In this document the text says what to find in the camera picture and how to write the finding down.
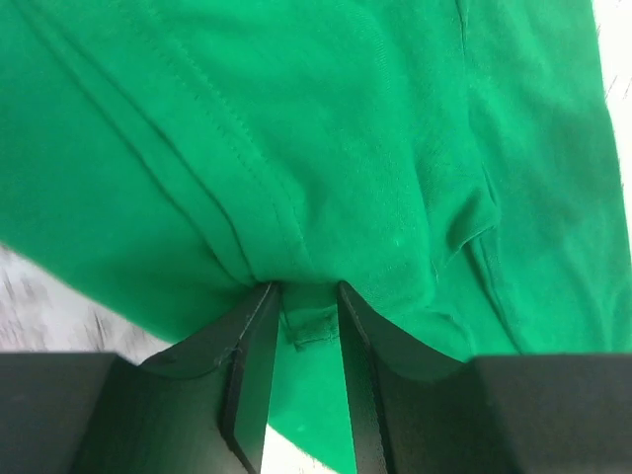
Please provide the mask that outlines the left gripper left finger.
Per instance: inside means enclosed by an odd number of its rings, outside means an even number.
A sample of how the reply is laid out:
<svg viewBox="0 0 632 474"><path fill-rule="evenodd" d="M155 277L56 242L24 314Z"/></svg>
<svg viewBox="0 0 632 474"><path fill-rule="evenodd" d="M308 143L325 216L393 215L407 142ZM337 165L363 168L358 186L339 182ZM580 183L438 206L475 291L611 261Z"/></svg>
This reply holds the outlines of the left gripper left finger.
<svg viewBox="0 0 632 474"><path fill-rule="evenodd" d="M114 353L1 356L5 473L257 473L280 289L256 287L134 364Z"/></svg>

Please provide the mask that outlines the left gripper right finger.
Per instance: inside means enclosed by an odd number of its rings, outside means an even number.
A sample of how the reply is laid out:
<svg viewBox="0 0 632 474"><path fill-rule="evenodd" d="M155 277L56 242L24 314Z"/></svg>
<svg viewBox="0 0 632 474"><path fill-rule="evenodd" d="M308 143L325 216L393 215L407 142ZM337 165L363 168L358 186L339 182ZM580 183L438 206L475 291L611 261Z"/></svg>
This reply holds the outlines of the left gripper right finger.
<svg viewBox="0 0 632 474"><path fill-rule="evenodd" d="M374 311L347 283L340 343L360 473L627 473L629 355L461 362Z"/></svg>

